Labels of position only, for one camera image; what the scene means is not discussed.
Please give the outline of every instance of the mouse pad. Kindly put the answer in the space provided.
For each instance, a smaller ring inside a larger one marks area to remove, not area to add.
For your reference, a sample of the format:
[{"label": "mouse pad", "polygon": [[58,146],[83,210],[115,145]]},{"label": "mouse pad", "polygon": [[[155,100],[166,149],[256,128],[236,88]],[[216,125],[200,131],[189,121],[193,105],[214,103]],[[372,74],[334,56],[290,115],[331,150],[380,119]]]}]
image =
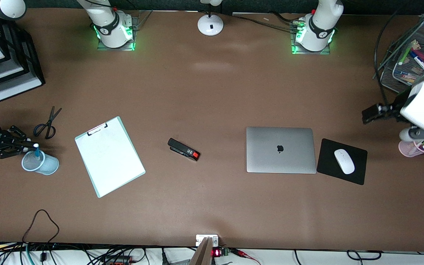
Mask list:
[{"label": "mouse pad", "polygon": [[[350,174],[343,173],[338,161],[336,161],[335,151],[344,149],[351,156],[354,164],[354,172]],[[318,156],[317,172],[336,177],[345,181],[350,181],[359,185],[364,184],[365,165],[367,163],[367,151],[338,143],[328,139],[322,140],[320,155]]]}]

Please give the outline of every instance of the black scissors handle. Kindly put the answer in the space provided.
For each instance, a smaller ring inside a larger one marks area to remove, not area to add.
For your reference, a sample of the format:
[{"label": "black scissors handle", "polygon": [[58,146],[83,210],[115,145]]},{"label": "black scissors handle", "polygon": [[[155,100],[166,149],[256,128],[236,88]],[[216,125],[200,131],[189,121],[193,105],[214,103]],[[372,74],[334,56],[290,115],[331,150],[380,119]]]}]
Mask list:
[{"label": "black scissors handle", "polygon": [[46,124],[39,124],[37,126],[35,126],[34,128],[34,136],[39,136],[42,131],[45,130],[45,128],[47,129],[47,133],[45,134],[45,139],[51,139],[53,136],[55,136],[55,133],[57,132],[57,130],[55,129],[55,127],[52,126],[52,123],[46,123]]}]

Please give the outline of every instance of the silver laptop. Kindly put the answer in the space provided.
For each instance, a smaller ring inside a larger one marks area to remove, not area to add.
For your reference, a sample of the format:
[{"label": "silver laptop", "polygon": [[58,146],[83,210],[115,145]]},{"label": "silver laptop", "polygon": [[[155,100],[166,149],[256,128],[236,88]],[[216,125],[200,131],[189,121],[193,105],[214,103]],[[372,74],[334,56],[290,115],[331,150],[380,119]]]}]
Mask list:
[{"label": "silver laptop", "polygon": [[312,129],[247,127],[246,171],[317,173]]}]

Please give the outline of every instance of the white mouse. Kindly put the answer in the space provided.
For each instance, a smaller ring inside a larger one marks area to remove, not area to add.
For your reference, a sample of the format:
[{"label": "white mouse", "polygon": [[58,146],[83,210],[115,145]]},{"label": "white mouse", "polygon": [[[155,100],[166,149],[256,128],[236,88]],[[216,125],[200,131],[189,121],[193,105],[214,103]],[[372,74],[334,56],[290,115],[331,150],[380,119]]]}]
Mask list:
[{"label": "white mouse", "polygon": [[343,173],[348,175],[354,172],[353,160],[351,159],[351,156],[348,154],[348,152],[346,152],[345,149],[336,150],[335,158],[336,158],[336,161],[338,161],[338,164],[340,165],[341,170],[343,170]]}]

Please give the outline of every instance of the cup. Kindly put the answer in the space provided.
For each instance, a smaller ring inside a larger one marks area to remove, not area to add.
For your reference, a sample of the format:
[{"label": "cup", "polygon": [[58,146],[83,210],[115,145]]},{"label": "cup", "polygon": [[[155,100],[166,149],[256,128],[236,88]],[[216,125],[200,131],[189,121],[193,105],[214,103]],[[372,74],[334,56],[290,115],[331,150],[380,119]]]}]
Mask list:
[{"label": "cup", "polygon": [[60,166],[59,160],[53,156],[46,155],[43,151],[39,151],[40,156],[35,156],[34,151],[29,151],[22,158],[22,168],[26,171],[35,171],[43,175],[51,175]]},{"label": "cup", "polygon": [[412,158],[414,156],[424,154],[423,144],[421,142],[405,142],[401,141],[399,143],[399,151],[407,158]]}]

